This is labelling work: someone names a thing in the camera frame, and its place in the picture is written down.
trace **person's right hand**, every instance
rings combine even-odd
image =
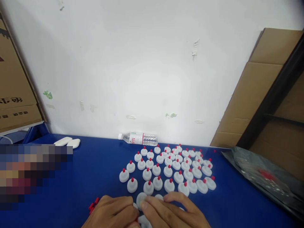
[[[172,201],[180,202],[186,211]],[[164,202],[147,196],[141,207],[153,228],[210,228],[204,214],[183,193],[170,192],[164,196]]]

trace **person's left hand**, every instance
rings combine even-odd
[[[103,196],[82,228],[138,228],[135,221],[139,211],[131,196],[111,198]]]

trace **white soap bar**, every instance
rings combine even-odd
[[[67,143],[67,146],[72,146],[73,149],[77,148],[80,144],[80,139],[72,139]]]
[[[69,141],[71,141],[71,137],[64,137],[56,142],[54,142],[55,146],[65,146]]]

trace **fingernail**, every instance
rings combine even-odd
[[[145,210],[145,209],[147,209],[147,207],[148,207],[148,203],[143,201],[141,204],[141,208]]]

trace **white cable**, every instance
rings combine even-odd
[[[7,138],[10,141],[11,144],[14,144],[13,141],[10,138],[8,138],[6,136],[0,136],[0,137]]]

